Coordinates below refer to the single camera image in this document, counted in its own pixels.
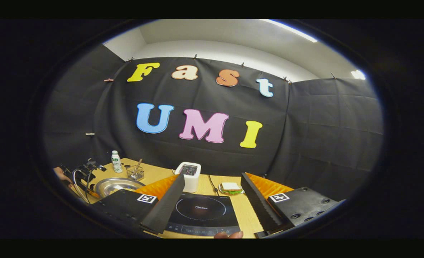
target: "ceiling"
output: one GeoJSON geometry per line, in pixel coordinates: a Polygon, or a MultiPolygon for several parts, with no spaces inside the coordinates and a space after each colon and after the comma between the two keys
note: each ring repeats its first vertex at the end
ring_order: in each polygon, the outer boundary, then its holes
{"type": "Polygon", "coordinates": [[[157,20],[140,27],[147,44],[175,40],[210,40],[274,54],[319,78],[353,78],[355,67],[320,41],[315,43],[262,20],[157,20]]]}

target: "letter u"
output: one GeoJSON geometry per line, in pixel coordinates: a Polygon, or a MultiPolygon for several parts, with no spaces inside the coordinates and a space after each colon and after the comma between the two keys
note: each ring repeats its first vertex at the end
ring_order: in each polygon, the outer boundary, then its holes
{"type": "Polygon", "coordinates": [[[137,105],[139,112],[137,113],[136,125],[141,131],[149,134],[159,134],[168,127],[169,114],[174,107],[171,105],[159,105],[158,108],[161,110],[159,123],[156,126],[148,124],[148,118],[150,117],[150,110],[155,106],[149,103],[140,103],[137,105]]]}

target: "metal tray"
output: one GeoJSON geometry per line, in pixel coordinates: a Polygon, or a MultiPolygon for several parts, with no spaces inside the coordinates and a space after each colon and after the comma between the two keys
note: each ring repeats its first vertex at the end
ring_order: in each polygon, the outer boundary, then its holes
{"type": "Polygon", "coordinates": [[[107,197],[110,195],[112,191],[115,189],[139,189],[141,187],[145,186],[143,183],[140,183],[139,181],[134,181],[129,178],[124,177],[113,177],[113,178],[107,178],[104,180],[99,181],[99,183],[96,184],[96,192],[101,196],[102,198],[107,197]]]}

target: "light blue letter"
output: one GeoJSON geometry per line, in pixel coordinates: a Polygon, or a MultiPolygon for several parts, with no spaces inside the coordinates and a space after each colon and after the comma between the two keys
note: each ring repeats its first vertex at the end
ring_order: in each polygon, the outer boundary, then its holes
{"type": "Polygon", "coordinates": [[[273,87],[271,83],[269,83],[268,79],[258,79],[256,80],[260,84],[260,93],[268,98],[271,98],[274,94],[269,92],[269,87],[273,87]]]}
{"type": "Polygon", "coordinates": [[[158,108],[161,110],[161,115],[159,118],[159,123],[157,126],[148,124],[148,118],[150,116],[150,110],[155,106],[149,103],[140,103],[137,105],[139,112],[137,113],[137,127],[146,133],[149,134],[159,134],[163,132],[168,127],[169,122],[169,113],[174,110],[174,107],[171,105],[159,105],[158,108]]]}

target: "bottle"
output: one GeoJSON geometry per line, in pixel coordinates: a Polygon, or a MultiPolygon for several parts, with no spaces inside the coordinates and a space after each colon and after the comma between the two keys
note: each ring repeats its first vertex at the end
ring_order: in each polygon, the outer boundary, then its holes
{"type": "Polygon", "coordinates": [[[116,173],[123,172],[123,169],[121,168],[120,156],[118,155],[118,152],[116,150],[112,151],[112,163],[114,165],[114,170],[116,173]]]}

